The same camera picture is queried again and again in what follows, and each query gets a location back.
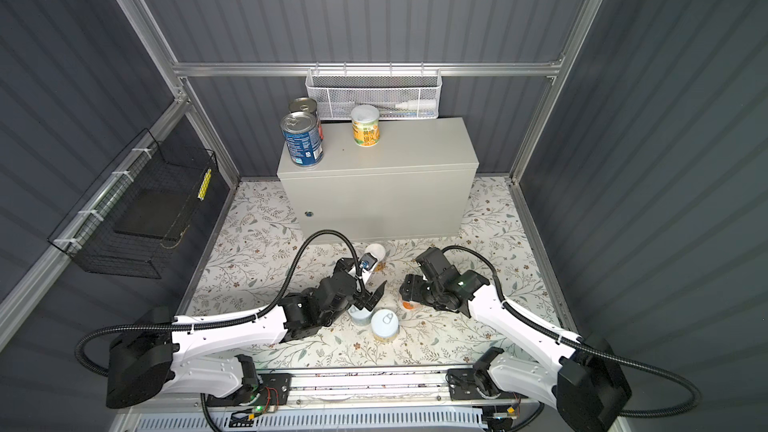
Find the orange fruit can white lid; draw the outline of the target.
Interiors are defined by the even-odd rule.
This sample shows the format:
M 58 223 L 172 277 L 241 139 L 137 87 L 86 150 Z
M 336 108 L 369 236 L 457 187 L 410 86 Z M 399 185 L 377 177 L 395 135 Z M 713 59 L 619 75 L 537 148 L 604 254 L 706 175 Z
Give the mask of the orange fruit can white lid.
M 385 246 L 379 243 L 369 244 L 366 247 L 365 252 L 374 257 L 376 263 L 383 263 L 387 255 Z

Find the grey metal cabinet box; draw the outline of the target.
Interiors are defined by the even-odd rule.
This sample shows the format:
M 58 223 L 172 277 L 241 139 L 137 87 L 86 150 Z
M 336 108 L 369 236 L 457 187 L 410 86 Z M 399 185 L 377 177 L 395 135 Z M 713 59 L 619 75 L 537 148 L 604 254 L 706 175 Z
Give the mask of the grey metal cabinet box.
M 277 176 L 304 235 L 333 229 L 356 242 L 458 235 L 479 161 L 460 117 L 386 121 L 357 145 L 347 122 L 323 126 L 323 158 L 287 153 Z

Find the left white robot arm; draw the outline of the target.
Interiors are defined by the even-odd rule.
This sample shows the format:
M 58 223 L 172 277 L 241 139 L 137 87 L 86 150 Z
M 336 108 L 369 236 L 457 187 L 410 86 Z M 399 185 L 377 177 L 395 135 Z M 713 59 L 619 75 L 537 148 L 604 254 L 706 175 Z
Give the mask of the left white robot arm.
M 377 261 L 370 255 L 363 261 L 356 277 L 352 259 L 338 260 L 318 286 L 287 294 L 263 317 L 171 317 L 164 308 L 146 314 L 110 345 L 107 407 L 128 408 L 159 394 L 243 399 L 246 388 L 258 383 L 254 361 L 244 355 L 223 359 L 221 353 L 301 340 L 331 326 L 350 307 L 373 310 L 386 285 L 368 290 Z

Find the floral patterned mat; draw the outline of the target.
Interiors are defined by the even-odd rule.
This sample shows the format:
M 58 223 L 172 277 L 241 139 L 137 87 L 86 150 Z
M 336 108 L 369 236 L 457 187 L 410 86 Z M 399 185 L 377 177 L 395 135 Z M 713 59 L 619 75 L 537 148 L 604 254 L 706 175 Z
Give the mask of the floral patterned mat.
M 305 246 L 303 239 L 280 183 L 242 183 L 186 313 L 214 315 L 265 305 L 284 283 L 288 270 L 294 271 L 290 290 L 300 292 L 330 275 L 336 260 L 347 254 L 341 244 L 315 241 Z M 431 246 L 445 248 L 460 270 L 487 274 L 496 268 L 508 297 L 549 322 L 557 321 L 508 180 L 478 177 L 471 186 L 457 236 L 386 243 L 384 266 L 370 286 L 385 285 L 380 304 L 398 317 L 394 339 L 380 340 L 369 327 L 343 316 L 309 338 L 273 346 L 249 345 L 245 353 L 258 366 L 275 369 L 455 365 L 477 360 L 492 346 L 522 357 L 519 346 L 488 326 L 461 314 L 401 303 L 399 287 L 404 277 L 417 271 L 417 255 Z

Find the white tube in basket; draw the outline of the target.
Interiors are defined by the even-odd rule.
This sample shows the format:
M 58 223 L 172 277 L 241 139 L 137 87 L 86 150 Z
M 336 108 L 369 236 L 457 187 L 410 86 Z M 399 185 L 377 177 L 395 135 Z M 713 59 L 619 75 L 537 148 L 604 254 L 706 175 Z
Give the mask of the white tube in basket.
M 402 114 L 415 115 L 417 117 L 432 117 L 438 114 L 439 101 L 437 99 L 415 99 L 396 103 L 394 110 Z

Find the orange label can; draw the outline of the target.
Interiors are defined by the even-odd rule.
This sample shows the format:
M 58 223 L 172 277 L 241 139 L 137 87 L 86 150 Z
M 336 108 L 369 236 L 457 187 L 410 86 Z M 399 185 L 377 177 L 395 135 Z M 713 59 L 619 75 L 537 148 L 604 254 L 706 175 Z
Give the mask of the orange label can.
M 401 288 L 399 290 L 401 296 L 401 305 L 406 311 L 415 311 L 422 307 L 419 302 L 419 294 L 413 288 Z

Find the blue label tin can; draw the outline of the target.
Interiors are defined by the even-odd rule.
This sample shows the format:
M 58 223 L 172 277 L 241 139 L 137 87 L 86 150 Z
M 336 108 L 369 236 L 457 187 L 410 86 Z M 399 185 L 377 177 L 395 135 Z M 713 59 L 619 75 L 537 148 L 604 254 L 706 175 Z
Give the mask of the blue label tin can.
M 317 117 L 309 112 L 291 112 L 280 123 L 292 162 L 301 167 L 317 165 L 323 158 Z

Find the yellow label can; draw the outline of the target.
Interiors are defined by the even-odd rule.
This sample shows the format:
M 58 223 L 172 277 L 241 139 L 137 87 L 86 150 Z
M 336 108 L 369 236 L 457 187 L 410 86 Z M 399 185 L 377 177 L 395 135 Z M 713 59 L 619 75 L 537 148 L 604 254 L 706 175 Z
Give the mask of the yellow label can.
M 390 342 L 399 333 L 399 318 L 393 310 L 380 309 L 371 316 L 370 327 L 376 340 Z

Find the green label can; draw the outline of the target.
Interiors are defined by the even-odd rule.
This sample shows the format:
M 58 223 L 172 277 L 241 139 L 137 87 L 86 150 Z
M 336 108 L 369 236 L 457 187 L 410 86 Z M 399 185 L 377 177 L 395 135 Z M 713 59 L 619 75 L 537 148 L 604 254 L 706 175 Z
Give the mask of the green label can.
M 359 309 L 352 306 L 348 309 L 349 317 L 352 323 L 359 327 L 366 327 L 371 322 L 373 312 L 367 309 Z

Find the dark tomato tin can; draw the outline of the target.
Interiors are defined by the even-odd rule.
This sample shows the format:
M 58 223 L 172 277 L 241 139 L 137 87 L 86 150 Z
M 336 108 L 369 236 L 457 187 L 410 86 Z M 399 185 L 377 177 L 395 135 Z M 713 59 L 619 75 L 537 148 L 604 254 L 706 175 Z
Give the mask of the dark tomato tin can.
M 299 97 L 289 103 L 289 112 L 302 112 L 312 115 L 317 114 L 317 101 L 310 97 Z

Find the yellow green can plastic lid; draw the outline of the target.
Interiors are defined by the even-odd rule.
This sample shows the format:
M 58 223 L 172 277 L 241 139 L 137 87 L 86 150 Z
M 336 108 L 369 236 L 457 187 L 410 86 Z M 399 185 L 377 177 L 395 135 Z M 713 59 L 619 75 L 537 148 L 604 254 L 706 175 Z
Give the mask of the yellow green can plastic lid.
M 358 105 L 350 112 L 353 139 L 358 146 L 373 147 L 380 139 L 379 110 L 372 105 Z

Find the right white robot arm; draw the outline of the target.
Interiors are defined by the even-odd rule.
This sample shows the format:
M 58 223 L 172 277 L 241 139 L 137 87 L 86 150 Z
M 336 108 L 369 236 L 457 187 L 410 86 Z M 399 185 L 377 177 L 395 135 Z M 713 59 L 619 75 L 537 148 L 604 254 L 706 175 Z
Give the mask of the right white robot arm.
M 620 366 L 601 358 L 610 350 L 606 341 L 595 340 L 594 353 L 581 351 L 578 334 L 506 298 L 497 275 L 461 272 L 438 248 L 428 248 L 416 262 L 419 273 L 407 275 L 399 289 L 404 301 L 463 314 L 504 335 L 532 358 L 522 361 L 492 346 L 471 368 L 449 372 L 455 394 L 526 397 L 556 409 L 575 431 L 611 428 L 631 388 Z

